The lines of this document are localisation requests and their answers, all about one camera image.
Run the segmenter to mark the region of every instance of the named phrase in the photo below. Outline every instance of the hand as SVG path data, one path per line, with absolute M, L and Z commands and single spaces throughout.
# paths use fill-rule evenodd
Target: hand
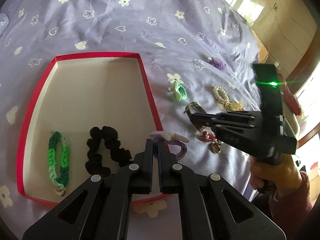
M 284 154 L 283 162 L 280 165 L 258 163 L 256 158 L 251 157 L 250 184 L 253 189 L 263 188 L 263 180 L 274 181 L 279 197 L 296 191 L 302 183 L 301 174 L 294 163 L 292 155 Z

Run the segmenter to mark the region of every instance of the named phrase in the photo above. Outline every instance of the pink sleeve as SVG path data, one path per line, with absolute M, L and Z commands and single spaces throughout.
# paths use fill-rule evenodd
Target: pink sleeve
M 300 188 L 281 198 L 276 196 L 277 193 L 269 198 L 272 220 L 284 231 L 287 239 L 292 239 L 312 209 L 310 182 L 305 172 L 300 171 L 300 173 L 302 176 Z

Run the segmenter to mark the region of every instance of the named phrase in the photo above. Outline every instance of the bed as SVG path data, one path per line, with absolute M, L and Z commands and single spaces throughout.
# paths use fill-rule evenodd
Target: bed
M 221 112 L 212 87 L 223 87 L 245 110 L 259 109 L 252 62 L 268 52 L 248 23 L 224 0 L 6 0 L 0 9 L 0 216 L 18 239 L 49 206 L 17 192 L 16 151 L 24 114 L 44 70 L 57 55 L 90 51 L 140 54 L 164 130 L 187 138 L 180 163 L 221 174 L 247 199 L 248 155 L 226 144 L 213 154 L 183 114 L 198 102 Z M 227 64 L 220 71 L 208 63 Z M 185 101 L 170 100 L 167 74 L 179 74 Z M 177 196 L 133 208 L 128 239 L 181 239 Z

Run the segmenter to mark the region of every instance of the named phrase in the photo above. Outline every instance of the purple hair accessory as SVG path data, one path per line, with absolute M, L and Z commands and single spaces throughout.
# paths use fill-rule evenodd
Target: purple hair accessory
M 210 65 L 214 66 L 220 71 L 224 71 L 226 69 L 227 64 L 223 63 L 222 60 L 212 57 L 211 60 L 209 61 Z
M 180 152 L 176 154 L 177 160 L 181 160 L 187 153 L 187 146 L 183 142 L 189 142 L 187 138 L 177 133 L 165 132 L 165 131 L 156 131 L 152 132 L 149 135 L 152 138 L 154 144 L 156 144 L 159 140 L 164 140 L 164 143 L 178 145 L 181 147 Z

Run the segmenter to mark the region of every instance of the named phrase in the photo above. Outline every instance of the green knitted hair tie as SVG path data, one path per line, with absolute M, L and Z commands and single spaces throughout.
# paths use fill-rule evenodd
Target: green knitted hair tie
M 57 143 L 61 140 L 61 160 L 60 160 L 60 177 L 57 178 L 56 173 L 56 147 Z M 48 167 L 49 178 L 53 185 L 59 187 L 59 190 L 54 189 L 55 193 L 64 196 L 66 192 L 66 185 L 69 181 L 69 145 L 62 134 L 55 132 L 49 139 L 48 149 Z
M 176 80 L 173 82 L 173 86 L 171 88 L 171 92 L 173 92 L 173 94 L 171 96 L 173 102 L 178 102 L 180 100 L 187 99 L 186 90 Z

